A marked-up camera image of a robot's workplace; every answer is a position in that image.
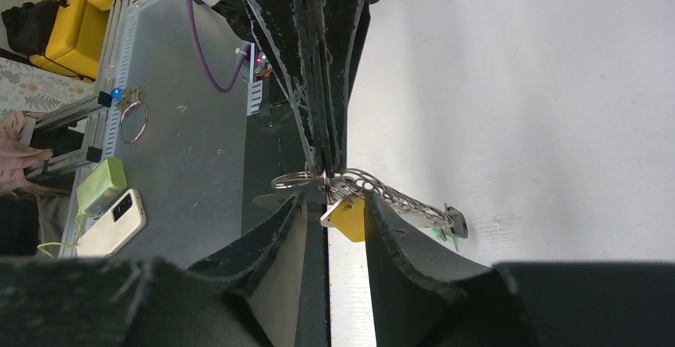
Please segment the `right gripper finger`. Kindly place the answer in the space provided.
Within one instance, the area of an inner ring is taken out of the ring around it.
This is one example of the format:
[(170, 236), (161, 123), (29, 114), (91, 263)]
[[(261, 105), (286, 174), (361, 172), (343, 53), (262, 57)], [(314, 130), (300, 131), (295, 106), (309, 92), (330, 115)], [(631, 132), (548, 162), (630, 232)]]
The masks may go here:
[(379, 346), (671, 346), (674, 266), (507, 262), (486, 267), (365, 199)]
[(292, 346), (302, 196), (183, 269), (160, 258), (1, 261), (4, 346)]

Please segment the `green tagged key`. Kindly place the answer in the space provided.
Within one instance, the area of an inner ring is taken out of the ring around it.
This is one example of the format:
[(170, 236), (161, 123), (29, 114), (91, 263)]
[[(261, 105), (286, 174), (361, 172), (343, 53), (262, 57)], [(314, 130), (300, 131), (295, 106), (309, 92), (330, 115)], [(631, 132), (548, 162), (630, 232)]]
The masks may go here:
[(454, 242), (455, 238), (453, 237), (453, 234), (450, 232), (446, 232), (442, 228), (437, 228), (433, 227), (432, 229), (433, 234), (435, 235), (436, 239), (442, 242)]

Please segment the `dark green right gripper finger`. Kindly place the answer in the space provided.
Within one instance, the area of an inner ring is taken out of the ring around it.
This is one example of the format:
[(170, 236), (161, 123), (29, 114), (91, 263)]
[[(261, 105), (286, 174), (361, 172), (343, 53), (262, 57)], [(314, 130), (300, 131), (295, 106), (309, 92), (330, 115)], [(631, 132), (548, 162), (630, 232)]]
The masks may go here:
[(369, 24), (369, 0), (307, 0), (318, 169), (346, 168), (347, 108)]
[(321, 173), (323, 162), (310, 98), (314, 81), (308, 50), (306, 3), (303, 0), (244, 0), (252, 16), (254, 37), (270, 57), (276, 78), (295, 115), (307, 169)]

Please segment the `yellow tagged key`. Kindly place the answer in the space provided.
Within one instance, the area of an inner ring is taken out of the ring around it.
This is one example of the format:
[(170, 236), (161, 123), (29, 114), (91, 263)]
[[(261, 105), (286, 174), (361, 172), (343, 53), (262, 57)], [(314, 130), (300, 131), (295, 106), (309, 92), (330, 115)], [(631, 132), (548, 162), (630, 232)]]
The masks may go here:
[(365, 240), (365, 199), (340, 199), (329, 205), (320, 217), (321, 225), (336, 228), (353, 243)]

